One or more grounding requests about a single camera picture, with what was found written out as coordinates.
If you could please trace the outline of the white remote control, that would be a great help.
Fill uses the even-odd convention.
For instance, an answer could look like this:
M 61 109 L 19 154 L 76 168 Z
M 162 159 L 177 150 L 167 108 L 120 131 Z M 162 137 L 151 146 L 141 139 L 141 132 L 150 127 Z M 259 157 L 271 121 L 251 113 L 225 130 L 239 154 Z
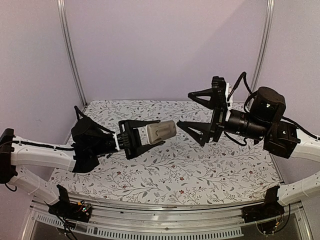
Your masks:
M 173 120 L 148 124 L 145 127 L 147 141 L 150 145 L 175 137 L 177 134 L 176 124 Z

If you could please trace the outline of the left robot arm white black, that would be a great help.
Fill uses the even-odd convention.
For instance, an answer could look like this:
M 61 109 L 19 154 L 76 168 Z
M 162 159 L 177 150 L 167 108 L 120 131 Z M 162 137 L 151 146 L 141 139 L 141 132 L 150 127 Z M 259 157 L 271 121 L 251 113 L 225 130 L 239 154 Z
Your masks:
M 30 141 L 7 128 L 0 136 L 0 182 L 25 190 L 28 194 L 54 206 L 63 216 L 74 213 L 68 191 L 60 185 L 52 185 L 26 166 L 41 166 L 66 170 L 72 173 L 89 173 L 99 165 L 99 157 L 123 151 L 128 160 L 165 143 L 157 135 L 160 120 L 122 120 L 116 133 L 75 107 L 77 122 L 71 129 L 73 144 L 49 144 Z

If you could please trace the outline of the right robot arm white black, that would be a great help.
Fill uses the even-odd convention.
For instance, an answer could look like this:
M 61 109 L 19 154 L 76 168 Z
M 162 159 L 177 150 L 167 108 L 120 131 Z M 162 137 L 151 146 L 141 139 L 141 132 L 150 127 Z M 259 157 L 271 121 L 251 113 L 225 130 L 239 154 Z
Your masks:
M 283 95 L 269 87 L 260 87 L 250 92 L 245 103 L 251 102 L 250 109 L 243 111 L 232 108 L 233 94 L 240 82 L 246 82 L 242 72 L 234 86 L 224 78 L 214 76 L 211 87 L 190 92 L 194 102 L 212 110 L 210 122 L 179 121 L 177 126 L 189 134 L 198 144 L 218 142 L 221 135 L 238 144 L 231 135 L 243 137 L 241 146 L 247 140 L 254 144 L 263 143 L 263 149 L 281 158 L 298 158 L 315 162 L 320 160 L 320 138 L 310 133 L 295 121 L 284 117 L 286 101 Z

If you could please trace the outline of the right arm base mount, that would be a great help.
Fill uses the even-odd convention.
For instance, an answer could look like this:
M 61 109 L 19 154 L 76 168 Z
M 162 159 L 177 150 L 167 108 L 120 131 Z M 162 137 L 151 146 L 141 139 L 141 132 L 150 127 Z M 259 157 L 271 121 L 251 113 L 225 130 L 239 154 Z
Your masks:
M 251 223 L 283 215 L 285 213 L 284 207 L 278 202 L 279 188 L 279 185 L 269 188 L 265 193 L 263 203 L 243 207 L 241 217 L 244 222 Z

